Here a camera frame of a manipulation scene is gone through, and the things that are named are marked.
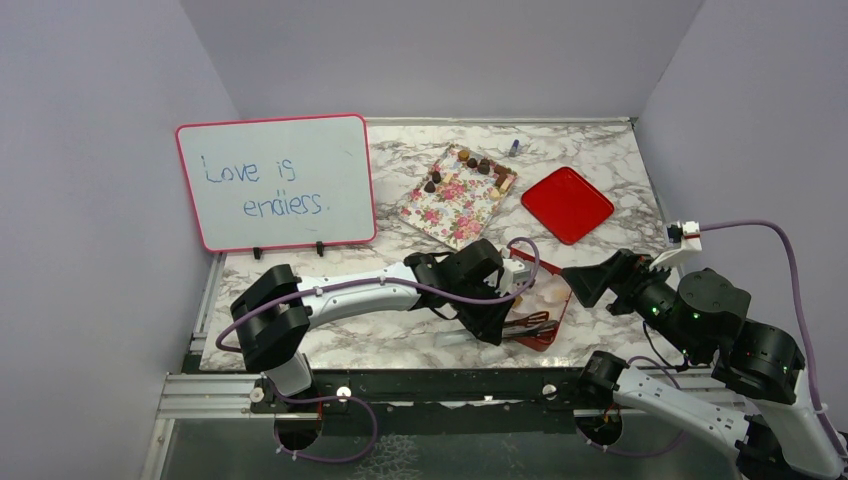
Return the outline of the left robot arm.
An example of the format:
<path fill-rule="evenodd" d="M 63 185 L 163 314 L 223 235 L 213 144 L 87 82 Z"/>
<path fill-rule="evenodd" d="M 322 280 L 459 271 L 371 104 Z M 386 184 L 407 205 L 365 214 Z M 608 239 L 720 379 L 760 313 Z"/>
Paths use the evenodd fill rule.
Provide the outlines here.
<path fill-rule="evenodd" d="M 381 269 L 340 277 L 300 277 L 288 264 L 266 271 L 230 306 L 233 322 L 216 345 L 234 334 L 244 368 L 263 373 L 285 407 L 313 401 L 312 373 L 299 346 L 314 328 L 383 311 L 452 310 L 474 338 L 498 345 L 509 311 L 537 267 L 502 254 L 486 239 L 456 252 L 413 253 Z"/>

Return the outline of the metal serving tongs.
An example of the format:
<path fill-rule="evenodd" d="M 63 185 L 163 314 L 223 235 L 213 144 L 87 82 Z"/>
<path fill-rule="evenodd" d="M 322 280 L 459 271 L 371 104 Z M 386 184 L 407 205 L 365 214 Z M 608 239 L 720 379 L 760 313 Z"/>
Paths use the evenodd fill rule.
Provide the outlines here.
<path fill-rule="evenodd" d="M 550 317 L 547 311 L 539 311 L 526 317 L 507 321 L 502 330 L 502 339 L 518 342 L 537 352 L 546 351 L 555 341 L 561 324 Z M 447 347 L 475 341 L 476 337 L 466 330 L 440 332 L 435 335 L 436 347 Z"/>

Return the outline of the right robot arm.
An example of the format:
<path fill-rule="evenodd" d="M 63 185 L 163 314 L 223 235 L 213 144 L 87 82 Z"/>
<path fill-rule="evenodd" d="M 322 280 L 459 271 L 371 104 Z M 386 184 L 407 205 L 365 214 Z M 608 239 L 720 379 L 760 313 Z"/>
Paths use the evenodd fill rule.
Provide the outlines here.
<path fill-rule="evenodd" d="M 594 352 L 577 380 L 587 405 L 641 410 L 729 456 L 750 479 L 842 479 L 847 440 L 828 433 L 812 399 L 811 368 L 784 330 L 751 320 L 750 294 L 712 269 L 676 286 L 646 257 L 622 249 L 594 266 L 569 267 L 562 278 L 584 307 L 606 292 L 612 315 L 636 314 L 692 366 L 755 405 L 755 414 L 692 397 L 604 351 Z"/>

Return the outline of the white square chocolate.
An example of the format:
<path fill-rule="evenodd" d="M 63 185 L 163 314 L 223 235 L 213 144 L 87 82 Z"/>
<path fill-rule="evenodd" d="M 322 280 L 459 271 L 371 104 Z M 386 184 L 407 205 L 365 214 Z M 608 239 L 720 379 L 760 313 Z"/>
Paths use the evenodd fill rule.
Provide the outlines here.
<path fill-rule="evenodd" d="M 572 292 L 566 289 L 558 289 L 554 292 L 552 298 L 554 302 L 567 302 L 571 297 Z"/>

